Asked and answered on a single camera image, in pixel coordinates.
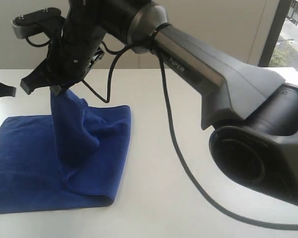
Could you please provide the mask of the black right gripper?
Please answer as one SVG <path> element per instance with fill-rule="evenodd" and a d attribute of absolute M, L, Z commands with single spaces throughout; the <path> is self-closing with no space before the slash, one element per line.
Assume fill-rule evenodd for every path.
<path fill-rule="evenodd" d="M 21 79 L 20 87 L 30 95 L 35 89 L 50 87 L 53 95 L 66 92 L 84 79 L 106 31 L 93 23 L 44 23 L 51 39 L 46 59 Z"/>

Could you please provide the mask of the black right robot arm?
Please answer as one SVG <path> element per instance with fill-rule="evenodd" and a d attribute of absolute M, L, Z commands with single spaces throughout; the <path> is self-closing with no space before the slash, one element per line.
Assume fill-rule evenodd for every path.
<path fill-rule="evenodd" d="M 46 58 L 21 81 L 32 93 L 61 93 L 84 80 L 110 34 L 138 54 L 161 57 L 202 96 L 209 148 L 235 183 L 298 206 L 298 86 L 277 72 L 241 62 L 172 26 L 151 0 L 72 0 L 11 21 L 20 39 L 44 33 Z"/>

